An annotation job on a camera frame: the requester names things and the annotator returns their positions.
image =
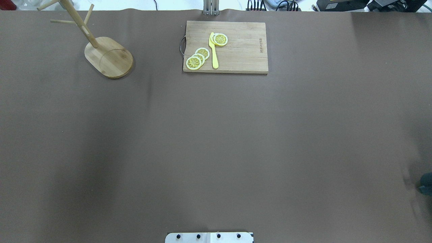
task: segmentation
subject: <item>oval wooden base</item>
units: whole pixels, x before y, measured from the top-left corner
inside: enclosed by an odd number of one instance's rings
[[[99,46],[94,48],[88,43],[84,55],[103,75],[109,78],[123,77],[132,68],[132,54],[109,37],[96,38]]]

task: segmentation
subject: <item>cutting board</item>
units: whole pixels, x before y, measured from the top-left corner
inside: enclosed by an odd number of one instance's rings
[[[228,37],[225,46],[216,46],[219,68],[212,67],[212,49],[209,47],[211,32]],[[198,48],[205,47],[210,57],[198,70],[186,67],[186,59]],[[188,21],[186,23],[186,50],[183,60],[184,72],[267,74],[266,24],[258,22]]]

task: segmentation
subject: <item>dark blue object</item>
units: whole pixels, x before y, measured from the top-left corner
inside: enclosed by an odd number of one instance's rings
[[[432,172],[426,173],[420,178],[419,190],[422,194],[432,196]]]

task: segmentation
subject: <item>lemon slice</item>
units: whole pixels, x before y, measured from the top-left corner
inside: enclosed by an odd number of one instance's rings
[[[203,54],[195,53],[192,56],[193,57],[199,57],[199,59],[201,60],[201,66],[204,65],[204,62],[206,61],[206,57]]]
[[[213,35],[213,43],[218,46],[224,46],[228,43],[228,37],[222,33],[215,33]]]
[[[204,58],[207,60],[208,58],[209,58],[209,56],[210,56],[210,51],[207,49],[207,48],[204,48],[204,47],[201,47],[201,48],[198,48],[196,51],[195,51],[195,53],[196,54],[201,54],[201,55],[203,55],[204,56]]]
[[[202,64],[201,59],[197,56],[191,56],[186,60],[186,67],[190,70],[196,70],[200,68]]]

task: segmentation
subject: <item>brown tablecloth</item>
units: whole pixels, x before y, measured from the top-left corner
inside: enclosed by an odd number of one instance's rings
[[[49,19],[0,12],[2,242],[432,238],[431,14],[95,11],[118,80]],[[265,22],[269,74],[182,72],[187,20]]]

